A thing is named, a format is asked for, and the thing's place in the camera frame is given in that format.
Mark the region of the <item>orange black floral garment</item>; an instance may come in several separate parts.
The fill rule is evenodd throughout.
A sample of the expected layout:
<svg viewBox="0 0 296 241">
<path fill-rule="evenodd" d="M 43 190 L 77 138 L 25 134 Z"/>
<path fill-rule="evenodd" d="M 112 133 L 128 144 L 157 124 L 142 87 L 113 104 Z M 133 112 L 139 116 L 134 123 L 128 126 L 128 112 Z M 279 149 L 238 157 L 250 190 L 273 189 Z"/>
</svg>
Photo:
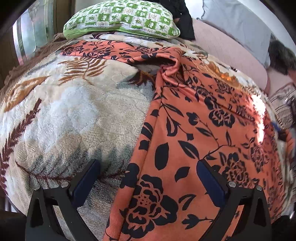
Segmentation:
<svg viewBox="0 0 296 241">
<path fill-rule="evenodd" d="M 104 240 L 198 240 L 218 213 L 198 178 L 200 160 L 240 187 L 262 186 L 271 220 L 281 215 L 285 189 L 275 130 L 259 97 L 215 78 L 178 47 L 79 41 L 62 53 L 159 64 Z"/>
</svg>

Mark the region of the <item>cream leaf-pattern fleece blanket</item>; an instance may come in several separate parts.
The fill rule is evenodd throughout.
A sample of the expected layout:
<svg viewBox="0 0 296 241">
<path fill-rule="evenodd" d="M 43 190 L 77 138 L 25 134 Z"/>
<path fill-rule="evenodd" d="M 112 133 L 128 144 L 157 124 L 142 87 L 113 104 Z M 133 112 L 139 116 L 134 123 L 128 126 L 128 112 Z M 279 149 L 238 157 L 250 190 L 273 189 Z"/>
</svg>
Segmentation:
<svg viewBox="0 0 296 241">
<path fill-rule="evenodd" d="M 104 240 L 113 203 L 139 139 L 155 91 L 159 64 L 63 55 L 79 41 L 119 41 L 140 47 L 178 47 L 200 59 L 215 78 L 259 97 L 275 130 L 285 189 L 281 215 L 292 204 L 295 182 L 289 158 L 293 140 L 255 82 L 189 41 L 153 41 L 119 34 L 86 35 L 52 43 L 14 69 L 1 90 L 1 188 L 27 215 L 36 188 L 63 190 L 91 160 L 99 174 L 78 208 L 88 236 Z"/>
</svg>

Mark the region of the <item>striped beige pillow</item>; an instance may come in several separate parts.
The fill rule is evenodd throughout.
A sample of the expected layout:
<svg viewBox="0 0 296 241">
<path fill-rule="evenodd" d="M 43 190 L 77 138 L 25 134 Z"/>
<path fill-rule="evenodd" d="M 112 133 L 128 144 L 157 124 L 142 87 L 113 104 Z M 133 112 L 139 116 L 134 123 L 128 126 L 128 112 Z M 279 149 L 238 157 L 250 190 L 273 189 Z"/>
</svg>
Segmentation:
<svg viewBox="0 0 296 241">
<path fill-rule="evenodd" d="M 295 98 L 295 85 L 293 83 L 281 87 L 269 98 L 278 122 L 284 128 L 290 128 L 293 124 L 292 111 L 290 108 L 293 98 Z"/>
</svg>

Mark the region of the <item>dark furry item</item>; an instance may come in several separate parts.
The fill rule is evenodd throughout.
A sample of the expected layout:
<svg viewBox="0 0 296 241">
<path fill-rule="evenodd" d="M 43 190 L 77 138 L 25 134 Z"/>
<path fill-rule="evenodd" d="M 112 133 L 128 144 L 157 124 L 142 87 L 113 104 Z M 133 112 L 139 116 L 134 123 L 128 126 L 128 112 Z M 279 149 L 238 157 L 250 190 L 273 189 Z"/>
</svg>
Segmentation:
<svg viewBox="0 0 296 241">
<path fill-rule="evenodd" d="M 270 66 L 283 75 L 288 75 L 290 70 L 295 70 L 295 54 L 279 40 L 272 40 L 268 53 Z"/>
</svg>

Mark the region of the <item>pink bedsheet mattress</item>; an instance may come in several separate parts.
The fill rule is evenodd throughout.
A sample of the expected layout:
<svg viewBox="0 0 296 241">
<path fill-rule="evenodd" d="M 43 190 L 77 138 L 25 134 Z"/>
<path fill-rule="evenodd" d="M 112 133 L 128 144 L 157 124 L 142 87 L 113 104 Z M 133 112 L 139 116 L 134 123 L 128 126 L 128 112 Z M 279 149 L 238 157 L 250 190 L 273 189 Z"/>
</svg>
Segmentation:
<svg viewBox="0 0 296 241">
<path fill-rule="evenodd" d="M 273 95 L 281 87 L 287 84 L 295 84 L 295 71 L 288 75 L 276 72 L 273 68 L 265 68 L 242 45 L 227 36 L 220 30 L 193 19 L 195 40 L 193 43 L 210 55 L 217 57 L 223 63 L 241 71 L 250 77 L 260 89 Z"/>
</svg>

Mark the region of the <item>grey pillow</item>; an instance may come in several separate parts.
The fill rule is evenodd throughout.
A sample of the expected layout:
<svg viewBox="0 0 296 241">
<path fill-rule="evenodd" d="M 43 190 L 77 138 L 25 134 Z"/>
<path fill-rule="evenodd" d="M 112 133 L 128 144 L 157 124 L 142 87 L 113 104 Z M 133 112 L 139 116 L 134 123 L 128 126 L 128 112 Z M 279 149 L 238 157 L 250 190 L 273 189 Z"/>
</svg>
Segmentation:
<svg viewBox="0 0 296 241">
<path fill-rule="evenodd" d="M 203 1 L 201 20 L 219 29 L 247 49 L 264 67 L 270 65 L 271 30 L 239 1 Z"/>
</svg>

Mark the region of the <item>black cloth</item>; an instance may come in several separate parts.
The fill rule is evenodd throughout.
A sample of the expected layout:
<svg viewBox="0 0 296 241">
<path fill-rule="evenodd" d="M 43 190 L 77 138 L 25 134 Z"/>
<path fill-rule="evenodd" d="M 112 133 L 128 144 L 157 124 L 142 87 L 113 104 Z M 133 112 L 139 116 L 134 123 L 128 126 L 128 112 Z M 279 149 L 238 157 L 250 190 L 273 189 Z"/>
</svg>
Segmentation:
<svg viewBox="0 0 296 241">
<path fill-rule="evenodd" d="M 160 4 L 172 15 L 175 25 L 180 30 L 179 37 L 185 40 L 195 40 L 192 17 L 184 0 L 163 0 Z"/>
</svg>

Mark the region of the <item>green white patterned pillow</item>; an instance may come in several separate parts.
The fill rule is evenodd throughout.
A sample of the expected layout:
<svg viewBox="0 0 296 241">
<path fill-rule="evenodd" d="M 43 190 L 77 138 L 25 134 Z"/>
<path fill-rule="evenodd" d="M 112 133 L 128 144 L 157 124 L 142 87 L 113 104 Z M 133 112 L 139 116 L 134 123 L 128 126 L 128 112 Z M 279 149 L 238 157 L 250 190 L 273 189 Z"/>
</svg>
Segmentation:
<svg viewBox="0 0 296 241">
<path fill-rule="evenodd" d="M 63 27 L 66 39 L 91 32 L 118 31 L 134 35 L 175 39 L 181 31 L 173 15 L 150 1 L 104 1 L 75 13 Z"/>
</svg>

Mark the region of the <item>window frame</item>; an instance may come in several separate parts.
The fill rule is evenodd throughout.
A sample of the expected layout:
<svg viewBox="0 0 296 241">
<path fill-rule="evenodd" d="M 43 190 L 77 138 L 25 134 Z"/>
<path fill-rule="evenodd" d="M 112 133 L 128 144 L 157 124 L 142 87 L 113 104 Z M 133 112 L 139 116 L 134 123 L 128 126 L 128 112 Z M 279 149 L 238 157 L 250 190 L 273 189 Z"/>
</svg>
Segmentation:
<svg viewBox="0 0 296 241">
<path fill-rule="evenodd" d="M 19 64 L 63 32 L 64 24 L 72 17 L 75 1 L 34 1 L 13 24 L 13 40 Z"/>
</svg>

